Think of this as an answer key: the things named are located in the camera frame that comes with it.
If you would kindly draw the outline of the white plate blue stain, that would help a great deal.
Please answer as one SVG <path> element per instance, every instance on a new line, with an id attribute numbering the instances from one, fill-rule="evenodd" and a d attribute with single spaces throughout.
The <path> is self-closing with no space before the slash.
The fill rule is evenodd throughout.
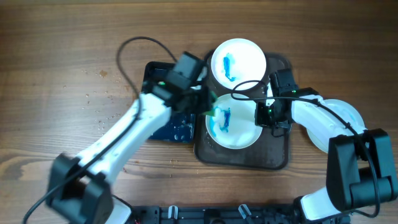
<path id="1" fill-rule="evenodd" d="M 219 45 L 211 56 L 211 71 L 227 89 L 253 88 L 266 74 L 267 59 L 262 49 L 247 39 L 230 39 Z"/>

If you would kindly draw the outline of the teal yellow sponge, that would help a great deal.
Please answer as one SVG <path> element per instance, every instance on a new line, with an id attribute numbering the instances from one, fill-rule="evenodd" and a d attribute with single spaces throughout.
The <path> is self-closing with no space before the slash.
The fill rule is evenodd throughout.
<path id="1" fill-rule="evenodd" d="M 206 112 L 203 112 L 203 115 L 208 115 L 208 116 L 214 116 L 215 115 L 215 102 L 217 101 L 218 97 L 216 93 L 213 91 L 210 91 L 209 93 L 209 99 L 210 99 L 210 107 Z"/>

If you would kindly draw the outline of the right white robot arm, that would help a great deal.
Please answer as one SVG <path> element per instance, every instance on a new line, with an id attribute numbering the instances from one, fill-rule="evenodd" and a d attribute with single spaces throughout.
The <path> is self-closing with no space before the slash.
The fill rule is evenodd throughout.
<path id="1" fill-rule="evenodd" d="M 278 128 L 297 123 L 328 146 L 326 186 L 295 201 L 296 220 L 315 223 L 349 213 L 374 218 L 397 199 L 392 144 L 383 129 L 366 129 L 339 115 L 312 88 L 278 91 L 256 99 L 255 124 Z"/>

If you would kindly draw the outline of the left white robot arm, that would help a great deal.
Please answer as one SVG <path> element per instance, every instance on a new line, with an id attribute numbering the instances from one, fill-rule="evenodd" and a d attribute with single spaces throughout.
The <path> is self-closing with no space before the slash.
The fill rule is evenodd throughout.
<path id="1" fill-rule="evenodd" d="M 70 223 L 130 223 L 132 208 L 111 188 L 140 146 L 169 122 L 172 113 L 211 111 L 216 95 L 207 87 L 172 93 L 142 92 L 126 114 L 99 140 L 74 158 L 53 162 L 46 205 Z"/>

